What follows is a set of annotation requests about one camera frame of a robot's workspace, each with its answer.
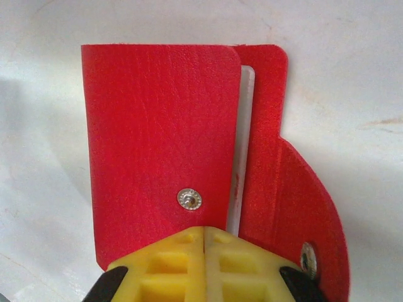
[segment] red leather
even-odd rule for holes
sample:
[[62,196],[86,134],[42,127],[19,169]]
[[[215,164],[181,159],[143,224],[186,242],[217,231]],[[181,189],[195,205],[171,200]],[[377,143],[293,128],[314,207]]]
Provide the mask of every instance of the red leather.
[[[86,45],[98,263],[195,225],[225,229],[241,63],[223,46]],[[176,201],[184,188],[203,204]]]
[[[193,225],[225,229],[240,70],[256,73],[239,236],[299,262],[317,247],[320,287],[348,300],[346,241],[312,169],[280,138],[287,56],[273,45],[86,45],[94,233],[98,263]],[[176,193],[193,187],[189,212]]]

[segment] white background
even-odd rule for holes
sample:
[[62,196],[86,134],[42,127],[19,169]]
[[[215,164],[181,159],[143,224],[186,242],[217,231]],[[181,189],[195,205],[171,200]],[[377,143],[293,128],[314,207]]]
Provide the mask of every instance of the white background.
[[350,300],[402,301],[402,15],[399,0],[1,0],[0,292],[80,301],[101,273],[81,44],[274,43],[290,58],[282,135],[338,207]]

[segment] white surface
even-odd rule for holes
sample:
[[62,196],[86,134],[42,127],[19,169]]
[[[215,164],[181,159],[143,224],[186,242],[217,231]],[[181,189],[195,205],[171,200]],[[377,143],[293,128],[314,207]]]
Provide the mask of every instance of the white surface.
[[229,196],[227,232],[238,236],[241,223],[242,197],[244,195],[247,150],[253,105],[255,73],[252,67],[242,66],[239,85],[237,131],[235,137],[234,161],[232,163],[231,192]]
[[0,292],[80,301],[95,263],[83,43],[275,43],[282,135],[339,209],[351,301],[403,296],[402,1],[0,2]]

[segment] silver rivet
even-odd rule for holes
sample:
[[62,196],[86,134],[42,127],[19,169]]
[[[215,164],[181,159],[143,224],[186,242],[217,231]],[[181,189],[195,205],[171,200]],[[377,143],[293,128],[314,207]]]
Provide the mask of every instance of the silver rivet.
[[193,189],[183,189],[178,193],[178,203],[187,210],[197,210],[202,205],[202,197]]
[[317,276],[317,260],[314,247],[305,242],[301,250],[301,268],[312,280]]

